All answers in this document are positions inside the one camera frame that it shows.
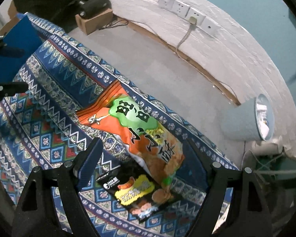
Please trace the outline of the orange green rice cracker bag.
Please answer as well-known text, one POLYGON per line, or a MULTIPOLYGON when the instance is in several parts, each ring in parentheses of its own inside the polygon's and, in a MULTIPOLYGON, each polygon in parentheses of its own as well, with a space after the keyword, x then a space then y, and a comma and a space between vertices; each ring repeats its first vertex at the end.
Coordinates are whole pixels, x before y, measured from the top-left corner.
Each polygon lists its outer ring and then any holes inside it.
POLYGON ((116 80, 92 105, 76 112, 80 124, 116 135, 130 156, 166 191, 184 161, 182 143, 150 116, 116 80))

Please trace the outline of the blue cardboard box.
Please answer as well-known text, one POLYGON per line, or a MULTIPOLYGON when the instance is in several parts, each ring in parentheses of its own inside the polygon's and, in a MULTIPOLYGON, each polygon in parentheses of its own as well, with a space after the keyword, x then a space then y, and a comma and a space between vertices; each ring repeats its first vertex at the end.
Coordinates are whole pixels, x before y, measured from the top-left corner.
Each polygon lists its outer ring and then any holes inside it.
POLYGON ((21 66, 42 44, 27 15, 14 17, 0 36, 0 84, 11 82, 21 66))

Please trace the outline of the patterned blue tablecloth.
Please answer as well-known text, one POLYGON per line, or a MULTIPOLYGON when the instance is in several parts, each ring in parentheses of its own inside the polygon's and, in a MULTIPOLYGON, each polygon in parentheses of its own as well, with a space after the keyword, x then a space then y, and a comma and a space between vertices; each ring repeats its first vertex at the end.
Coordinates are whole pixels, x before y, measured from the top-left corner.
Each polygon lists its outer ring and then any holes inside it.
POLYGON ((59 167, 92 141, 102 139, 104 154, 80 197, 101 236, 184 236, 205 198, 192 169, 182 167, 172 182, 172 190, 183 196, 164 212, 140 223, 101 185, 96 177, 128 159, 128 147, 115 134, 81 125, 75 112, 93 104, 114 81, 118 81, 145 114, 155 118, 179 141, 192 139, 201 152, 222 166, 236 165, 189 122, 136 87, 136 85, 93 51, 70 37, 53 23, 26 13, 17 16, 26 34, 39 38, 32 53, 12 76, 25 81, 23 94, 6 97, 0 104, 0 180, 13 202, 17 202, 35 166, 59 167))

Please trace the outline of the white pipe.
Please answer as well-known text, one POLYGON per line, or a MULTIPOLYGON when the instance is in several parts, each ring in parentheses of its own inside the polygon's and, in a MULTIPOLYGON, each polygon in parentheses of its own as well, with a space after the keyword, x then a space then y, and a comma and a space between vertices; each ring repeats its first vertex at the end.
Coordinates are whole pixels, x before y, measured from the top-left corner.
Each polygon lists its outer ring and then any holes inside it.
POLYGON ((283 150, 282 136, 272 138, 268 141, 255 141, 251 151, 256 156, 279 155, 283 150))

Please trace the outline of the light blue trash bin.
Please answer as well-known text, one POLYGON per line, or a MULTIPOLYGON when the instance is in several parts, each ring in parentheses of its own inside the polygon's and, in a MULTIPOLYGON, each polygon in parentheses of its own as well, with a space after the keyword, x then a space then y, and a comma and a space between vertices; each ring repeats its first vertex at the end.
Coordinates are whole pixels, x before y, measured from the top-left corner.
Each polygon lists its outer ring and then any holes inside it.
POLYGON ((274 127, 273 108, 264 94, 224 111, 220 118, 224 136, 235 141, 268 141, 274 127))

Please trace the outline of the black speaker on box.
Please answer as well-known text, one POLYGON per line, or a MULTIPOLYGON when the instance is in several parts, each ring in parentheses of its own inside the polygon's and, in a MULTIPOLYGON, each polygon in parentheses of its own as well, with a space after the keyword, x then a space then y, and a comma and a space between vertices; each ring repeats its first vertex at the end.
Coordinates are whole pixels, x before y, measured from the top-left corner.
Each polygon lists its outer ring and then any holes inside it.
POLYGON ((108 6, 109 0, 79 0, 78 15, 83 19, 90 19, 108 6))

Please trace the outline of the white wall socket strip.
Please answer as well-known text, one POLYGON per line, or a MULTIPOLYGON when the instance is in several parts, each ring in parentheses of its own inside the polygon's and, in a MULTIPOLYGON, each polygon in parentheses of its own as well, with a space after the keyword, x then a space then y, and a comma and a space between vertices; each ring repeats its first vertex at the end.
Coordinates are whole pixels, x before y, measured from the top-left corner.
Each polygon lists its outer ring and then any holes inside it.
POLYGON ((196 20, 196 26, 210 36, 216 35, 221 28, 213 19, 180 0, 158 0, 158 6, 188 22, 192 22, 191 18, 194 18, 196 20))

